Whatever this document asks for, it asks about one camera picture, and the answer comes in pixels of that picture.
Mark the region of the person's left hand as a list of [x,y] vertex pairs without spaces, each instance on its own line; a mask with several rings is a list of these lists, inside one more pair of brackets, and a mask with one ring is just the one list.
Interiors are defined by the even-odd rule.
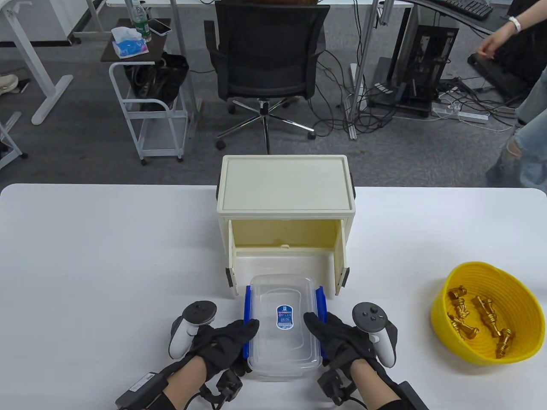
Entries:
[[206,381],[228,369],[242,377],[250,373],[250,368],[244,363],[244,346],[258,333],[259,325],[257,319],[248,322],[238,319],[221,328],[201,326],[185,358],[203,359]]

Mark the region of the person's right hand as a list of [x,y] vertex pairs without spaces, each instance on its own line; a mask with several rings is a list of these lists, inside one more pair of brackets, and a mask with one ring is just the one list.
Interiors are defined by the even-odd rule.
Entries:
[[332,369],[340,369],[352,380],[350,367],[354,361],[363,359],[381,379],[391,383],[383,365],[377,360],[375,347],[368,334],[345,324],[332,313],[328,313],[326,322],[322,322],[315,313],[307,312],[303,315],[303,322],[309,332],[320,341],[327,357],[327,365]]

